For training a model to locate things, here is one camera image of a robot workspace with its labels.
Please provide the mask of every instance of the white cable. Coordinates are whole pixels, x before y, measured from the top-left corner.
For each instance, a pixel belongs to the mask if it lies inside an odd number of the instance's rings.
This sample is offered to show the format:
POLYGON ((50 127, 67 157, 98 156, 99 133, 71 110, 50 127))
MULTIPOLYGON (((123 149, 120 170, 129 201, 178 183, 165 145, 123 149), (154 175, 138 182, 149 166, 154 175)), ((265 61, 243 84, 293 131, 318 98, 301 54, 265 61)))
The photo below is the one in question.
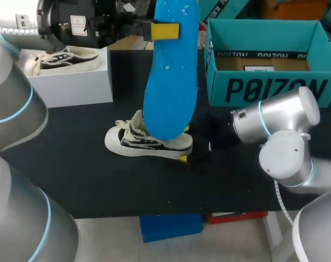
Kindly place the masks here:
POLYGON ((0 28, 0 34, 13 34, 13 35, 25 35, 25 36, 33 36, 39 35, 37 29, 11 29, 11 28, 0 28))
POLYGON ((280 191, 279 191, 279 185, 278 185, 278 181, 277 180, 274 180, 274 187, 275 187, 276 197, 278 198, 278 202, 279 202, 279 205, 281 207, 281 210, 283 211, 286 219, 290 222, 290 224, 291 225, 294 225, 294 221, 291 219, 291 217, 289 215, 289 212, 285 208, 284 202, 283 202, 283 200, 281 198, 280 191))

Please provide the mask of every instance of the blue block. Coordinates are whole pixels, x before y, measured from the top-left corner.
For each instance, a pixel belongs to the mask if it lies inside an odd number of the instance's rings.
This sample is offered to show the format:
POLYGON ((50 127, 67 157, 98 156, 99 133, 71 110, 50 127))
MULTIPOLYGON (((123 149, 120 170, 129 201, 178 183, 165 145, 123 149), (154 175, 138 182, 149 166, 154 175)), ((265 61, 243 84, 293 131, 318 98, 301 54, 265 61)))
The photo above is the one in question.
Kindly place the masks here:
POLYGON ((200 233, 201 215, 140 216, 144 243, 200 233))

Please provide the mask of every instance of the yellow clamp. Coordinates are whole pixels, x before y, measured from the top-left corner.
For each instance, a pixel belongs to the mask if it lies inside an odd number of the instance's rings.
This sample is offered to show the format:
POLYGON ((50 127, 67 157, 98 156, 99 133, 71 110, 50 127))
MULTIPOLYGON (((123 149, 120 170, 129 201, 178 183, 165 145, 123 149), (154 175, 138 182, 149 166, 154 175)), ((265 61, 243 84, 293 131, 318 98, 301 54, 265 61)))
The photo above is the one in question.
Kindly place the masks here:
POLYGON ((157 20, 151 22, 152 41, 179 39, 179 23, 160 23, 157 20))

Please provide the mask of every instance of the white shoe box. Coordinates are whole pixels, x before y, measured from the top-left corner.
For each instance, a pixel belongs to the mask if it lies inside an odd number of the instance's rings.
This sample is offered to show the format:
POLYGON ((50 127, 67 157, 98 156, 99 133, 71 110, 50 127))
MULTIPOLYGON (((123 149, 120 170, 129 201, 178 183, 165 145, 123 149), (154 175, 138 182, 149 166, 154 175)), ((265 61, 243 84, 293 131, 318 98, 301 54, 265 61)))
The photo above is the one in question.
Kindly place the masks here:
POLYGON ((18 64, 48 108, 113 102, 110 51, 95 51, 101 65, 87 72, 29 76, 25 63, 31 54, 43 52, 37 50, 21 50, 18 64))

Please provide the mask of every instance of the blue insole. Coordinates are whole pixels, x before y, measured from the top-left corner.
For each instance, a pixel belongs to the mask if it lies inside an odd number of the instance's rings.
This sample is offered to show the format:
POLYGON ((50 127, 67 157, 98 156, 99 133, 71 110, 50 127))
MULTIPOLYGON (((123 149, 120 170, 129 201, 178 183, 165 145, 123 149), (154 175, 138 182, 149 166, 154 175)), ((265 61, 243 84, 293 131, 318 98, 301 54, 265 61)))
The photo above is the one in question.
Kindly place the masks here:
POLYGON ((197 99, 197 0, 157 0, 154 18, 180 24, 177 40, 154 42, 143 116, 151 136, 171 140, 190 122, 197 99))

